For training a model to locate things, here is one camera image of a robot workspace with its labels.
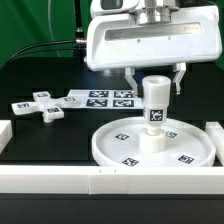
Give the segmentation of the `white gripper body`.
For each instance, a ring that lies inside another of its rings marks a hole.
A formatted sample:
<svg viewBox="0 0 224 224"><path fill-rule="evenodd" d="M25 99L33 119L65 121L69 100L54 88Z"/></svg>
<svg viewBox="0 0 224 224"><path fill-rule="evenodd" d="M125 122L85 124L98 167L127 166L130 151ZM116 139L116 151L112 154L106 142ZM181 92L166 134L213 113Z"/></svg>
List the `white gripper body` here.
<svg viewBox="0 0 224 224"><path fill-rule="evenodd" d="M93 71L212 61L221 53L215 5L182 8L160 24L138 25L128 13L97 16L87 32L87 65Z"/></svg>

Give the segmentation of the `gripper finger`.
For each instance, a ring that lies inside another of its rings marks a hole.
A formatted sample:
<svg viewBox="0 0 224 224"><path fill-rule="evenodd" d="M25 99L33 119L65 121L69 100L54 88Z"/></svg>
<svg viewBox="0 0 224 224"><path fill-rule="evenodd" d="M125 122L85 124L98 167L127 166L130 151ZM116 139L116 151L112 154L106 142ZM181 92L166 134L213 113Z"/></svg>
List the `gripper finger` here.
<svg viewBox="0 0 224 224"><path fill-rule="evenodd" d="M134 68L127 67L125 69L125 79L129 83L129 85L131 86L132 91L133 91L133 95L135 97L137 97L138 96L138 84L134 79L134 75L135 75L135 69Z"/></svg>
<svg viewBox="0 0 224 224"><path fill-rule="evenodd" d="M173 66L173 72L175 73L175 76L173 78L173 83L175 84L176 87L176 93L180 94L181 93L181 80L184 77L184 74L186 72L186 64L185 63L176 63Z"/></svg>

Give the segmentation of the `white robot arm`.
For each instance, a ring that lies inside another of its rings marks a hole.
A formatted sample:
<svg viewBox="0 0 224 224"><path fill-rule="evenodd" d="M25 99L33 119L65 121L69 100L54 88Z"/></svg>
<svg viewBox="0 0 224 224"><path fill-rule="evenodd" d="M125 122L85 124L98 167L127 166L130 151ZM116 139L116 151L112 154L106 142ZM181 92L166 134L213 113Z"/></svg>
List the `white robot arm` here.
<svg viewBox="0 0 224 224"><path fill-rule="evenodd" d="M171 65L179 84L186 65L222 53L216 5L177 0L92 0L86 60L93 71L121 69L133 88L137 68Z"/></svg>

